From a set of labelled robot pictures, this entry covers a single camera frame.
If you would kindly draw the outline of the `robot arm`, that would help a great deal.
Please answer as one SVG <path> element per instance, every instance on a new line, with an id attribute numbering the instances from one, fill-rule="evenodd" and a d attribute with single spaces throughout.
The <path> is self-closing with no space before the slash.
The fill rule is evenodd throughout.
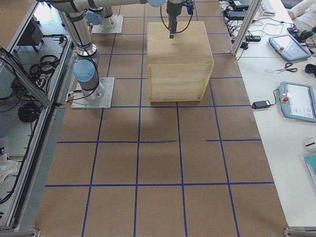
<path id="1" fill-rule="evenodd" d="M 93 26 L 101 26 L 103 29 L 111 29 L 115 26 L 116 21 L 113 18 L 113 11 L 110 6 L 89 8 L 86 11 L 87 22 Z"/>
<path id="2" fill-rule="evenodd" d="M 48 0 L 47 3 L 60 11 L 65 19 L 68 32 L 77 45 L 77 54 L 81 57 L 90 57 L 96 53 L 97 47 L 92 43 L 91 35 L 86 23 L 86 9 L 112 7 L 131 4 L 146 4 L 152 7 L 161 7 L 167 4 L 167 14 L 171 19 L 171 34 L 176 33 L 176 17 L 181 14 L 183 0 Z"/>

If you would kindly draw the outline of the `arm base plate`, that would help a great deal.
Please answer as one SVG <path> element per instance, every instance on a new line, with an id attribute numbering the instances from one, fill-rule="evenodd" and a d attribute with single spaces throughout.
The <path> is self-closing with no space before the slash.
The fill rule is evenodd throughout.
<path id="1" fill-rule="evenodd" d="M 113 90 L 115 85 L 114 77 L 100 77 L 99 85 L 95 90 L 86 91 L 81 89 L 77 83 L 76 90 L 79 93 L 72 99 L 72 109 L 110 109 L 112 105 Z"/>
<path id="2" fill-rule="evenodd" d="M 100 25 L 94 25 L 92 28 L 93 35 L 113 35 L 121 34 L 123 27 L 123 15 L 112 15 L 104 18 Z"/>

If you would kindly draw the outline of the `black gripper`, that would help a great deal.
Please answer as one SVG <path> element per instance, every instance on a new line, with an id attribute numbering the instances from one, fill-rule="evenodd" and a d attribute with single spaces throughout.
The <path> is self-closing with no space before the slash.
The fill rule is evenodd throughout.
<path id="1" fill-rule="evenodd" d="M 177 30 L 177 16 L 181 14 L 183 7 L 182 1 L 168 1 L 166 12 L 168 14 L 168 28 L 170 31 L 169 38 L 173 39 Z"/>

